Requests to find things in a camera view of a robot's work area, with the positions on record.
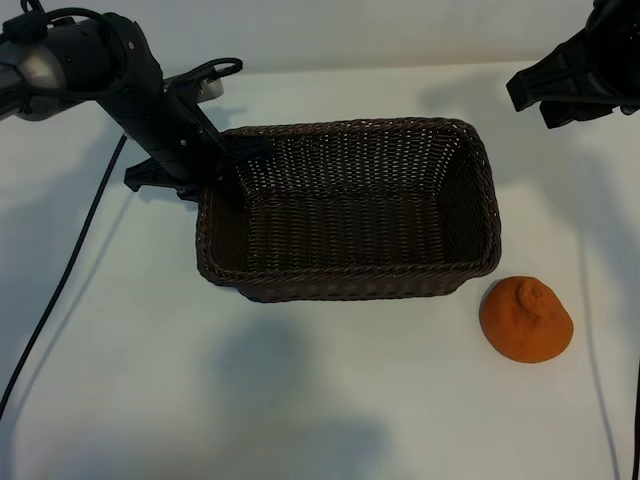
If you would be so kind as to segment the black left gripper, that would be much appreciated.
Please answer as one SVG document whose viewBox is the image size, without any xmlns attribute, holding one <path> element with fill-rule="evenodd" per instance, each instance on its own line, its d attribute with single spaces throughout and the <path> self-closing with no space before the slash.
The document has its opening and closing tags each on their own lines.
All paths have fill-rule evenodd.
<svg viewBox="0 0 640 480">
<path fill-rule="evenodd" d="M 221 182 L 221 197 L 244 207 L 239 167 L 268 159 L 272 145 L 264 136 L 223 135 L 198 106 L 199 99 L 220 95 L 220 77 L 193 79 L 143 74 L 122 79 L 112 95 L 112 118 L 148 154 L 128 168 L 124 183 L 136 192 L 143 186 L 171 188 L 180 200 L 200 201 L 201 188 Z"/>
</svg>

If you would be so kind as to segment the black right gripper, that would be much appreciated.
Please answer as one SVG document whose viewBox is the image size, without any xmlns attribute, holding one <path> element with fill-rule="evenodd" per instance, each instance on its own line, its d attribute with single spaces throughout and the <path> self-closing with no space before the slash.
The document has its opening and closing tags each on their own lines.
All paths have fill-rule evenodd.
<svg viewBox="0 0 640 480">
<path fill-rule="evenodd" d="M 584 32 L 506 85 L 516 111 L 540 102 L 548 129 L 639 110 L 639 3 L 595 1 Z"/>
</svg>

